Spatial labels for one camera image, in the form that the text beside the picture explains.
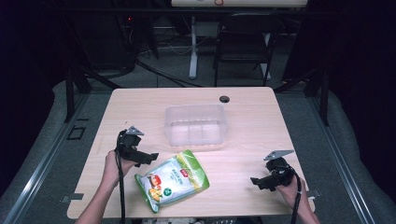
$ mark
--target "green snack bag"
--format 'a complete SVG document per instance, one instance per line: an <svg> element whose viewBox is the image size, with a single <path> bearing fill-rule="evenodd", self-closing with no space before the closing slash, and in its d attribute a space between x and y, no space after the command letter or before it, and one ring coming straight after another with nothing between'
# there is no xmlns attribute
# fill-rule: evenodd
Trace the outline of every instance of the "green snack bag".
<svg viewBox="0 0 396 224"><path fill-rule="evenodd" d="M184 150L145 175L134 175L153 213L172 203L209 188L204 170L190 150Z"/></svg>

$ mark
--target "gray floor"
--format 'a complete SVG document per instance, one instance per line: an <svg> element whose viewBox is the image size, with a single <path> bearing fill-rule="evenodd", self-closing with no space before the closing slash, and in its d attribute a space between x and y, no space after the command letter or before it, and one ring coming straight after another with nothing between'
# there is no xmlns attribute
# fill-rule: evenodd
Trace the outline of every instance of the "gray floor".
<svg viewBox="0 0 396 224"><path fill-rule="evenodd" d="M211 87L214 74L212 43L213 41L207 39L199 46L198 78L195 80L188 78L188 49L160 49L160 60L152 55L148 57L149 54L144 54L139 59L166 74ZM290 36L282 36L279 39L268 86L275 88L281 85L281 75L292 43L293 38ZM221 73L235 72L252 77L260 75L259 71L252 71L251 68L228 64L221 67ZM174 82L157 77L139 66L131 74L111 80L125 88L177 87ZM93 86L92 93L77 94L78 111L68 124L64 124L64 83L53 89L56 98L48 120L18 175L1 198L2 222L73 223L73 220L66 216L68 203L62 203L61 199L74 192L111 94L111 90L98 81L90 79L90 82ZM235 84L250 86L260 85L260 82L220 82L223 86ZM395 204L376 186L360 162L359 147L338 99L333 94L330 95L330 127L324 127L318 118L317 99L305 98L302 93L303 87L304 83L301 83L288 92L277 94L276 98L306 181L311 189L319 189L322 193L322 196L315 200L316 213L321 222L396 223ZM74 125L86 128L85 133L80 140L67 140L67 135ZM341 161L340 156L335 155L334 151L340 152ZM49 169L40 173L39 167ZM30 185L29 180L39 181ZM262 220L263 223L289 223L290 216L262 217ZM104 223L118 221L110 219Z"/></svg>

